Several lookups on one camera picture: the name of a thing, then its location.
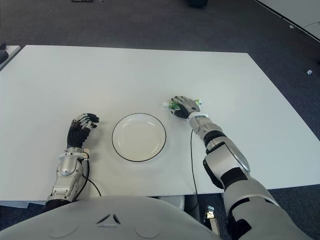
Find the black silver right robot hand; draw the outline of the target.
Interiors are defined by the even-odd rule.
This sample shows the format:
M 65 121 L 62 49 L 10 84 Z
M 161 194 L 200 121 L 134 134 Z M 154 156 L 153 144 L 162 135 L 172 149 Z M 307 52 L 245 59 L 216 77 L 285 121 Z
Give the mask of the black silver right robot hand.
M 200 107 L 197 105 L 196 101 L 191 98 L 175 96 L 171 100 L 178 108 L 173 108 L 170 111 L 178 118 L 187 119 L 191 113 L 200 112 Z

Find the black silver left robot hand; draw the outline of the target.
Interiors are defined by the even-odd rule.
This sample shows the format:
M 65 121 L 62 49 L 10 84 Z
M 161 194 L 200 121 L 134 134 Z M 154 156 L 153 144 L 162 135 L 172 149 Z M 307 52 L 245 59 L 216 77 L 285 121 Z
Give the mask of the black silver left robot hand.
M 82 148 L 92 129 L 95 129 L 100 118 L 93 113 L 82 113 L 72 120 L 67 134 L 67 148 Z

